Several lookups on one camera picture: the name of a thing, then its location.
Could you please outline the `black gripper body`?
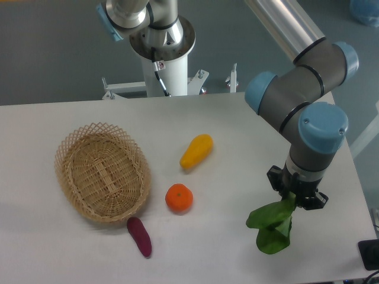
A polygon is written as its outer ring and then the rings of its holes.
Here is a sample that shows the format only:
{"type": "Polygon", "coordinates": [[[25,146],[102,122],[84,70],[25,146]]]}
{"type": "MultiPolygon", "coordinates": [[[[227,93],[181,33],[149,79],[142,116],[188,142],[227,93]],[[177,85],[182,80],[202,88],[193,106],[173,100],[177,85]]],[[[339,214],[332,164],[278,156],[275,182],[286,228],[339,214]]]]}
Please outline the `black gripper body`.
{"type": "Polygon", "coordinates": [[[318,191],[317,187],[320,183],[320,179],[307,182],[300,180],[300,175],[295,173],[291,175],[288,169],[282,170],[282,181],[284,183],[284,196],[293,193],[295,196],[295,205],[301,207],[302,200],[305,197],[314,196],[314,193],[318,191]]]}

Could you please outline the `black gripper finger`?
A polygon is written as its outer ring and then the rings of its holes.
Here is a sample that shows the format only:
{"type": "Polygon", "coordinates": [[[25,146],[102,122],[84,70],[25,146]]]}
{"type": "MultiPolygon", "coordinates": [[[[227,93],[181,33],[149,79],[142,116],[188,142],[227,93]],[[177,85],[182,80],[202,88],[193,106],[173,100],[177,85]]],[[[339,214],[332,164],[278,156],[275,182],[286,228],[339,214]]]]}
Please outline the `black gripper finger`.
{"type": "Polygon", "coordinates": [[[322,192],[315,192],[314,196],[305,197],[302,200],[301,207],[305,210],[323,209],[329,198],[322,192]]]}
{"type": "Polygon", "coordinates": [[[266,173],[268,180],[273,188],[280,196],[283,196],[284,183],[282,181],[282,169],[273,165],[266,173]]]}

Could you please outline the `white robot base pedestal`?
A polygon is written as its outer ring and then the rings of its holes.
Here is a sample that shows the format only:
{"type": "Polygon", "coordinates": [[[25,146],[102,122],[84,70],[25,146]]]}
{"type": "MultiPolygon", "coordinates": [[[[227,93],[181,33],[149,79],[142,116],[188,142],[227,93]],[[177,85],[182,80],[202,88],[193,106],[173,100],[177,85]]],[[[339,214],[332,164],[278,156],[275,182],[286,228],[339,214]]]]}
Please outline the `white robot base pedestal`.
{"type": "Polygon", "coordinates": [[[121,93],[145,91],[148,97],[202,95],[209,72],[199,69],[188,76],[188,55],[195,46],[195,31],[182,16],[168,28],[145,27],[129,36],[130,45],[140,58],[144,81],[108,84],[102,78],[103,99],[115,99],[121,93]]]}

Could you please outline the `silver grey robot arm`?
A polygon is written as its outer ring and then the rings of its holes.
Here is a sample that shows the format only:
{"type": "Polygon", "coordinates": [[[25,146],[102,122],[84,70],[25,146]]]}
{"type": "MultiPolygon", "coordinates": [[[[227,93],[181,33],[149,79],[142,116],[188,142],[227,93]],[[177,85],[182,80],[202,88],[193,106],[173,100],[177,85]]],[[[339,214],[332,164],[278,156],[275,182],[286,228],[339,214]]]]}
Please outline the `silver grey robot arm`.
{"type": "MultiPolygon", "coordinates": [[[[341,147],[348,118],[320,99],[357,71],[354,48],[331,43],[297,1],[248,1],[294,64],[283,76],[262,72],[246,90],[246,103],[291,145],[284,167],[268,171],[272,188],[295,204],[321,209],[327,196],[318,185],[341,147]]],[[[148,96],[198,94],[187,79],[187,56],[195,44],[192,25],[177,1],[104,1],[97,13],[115,41],[129,39],[143,64],[148,96]]]]}

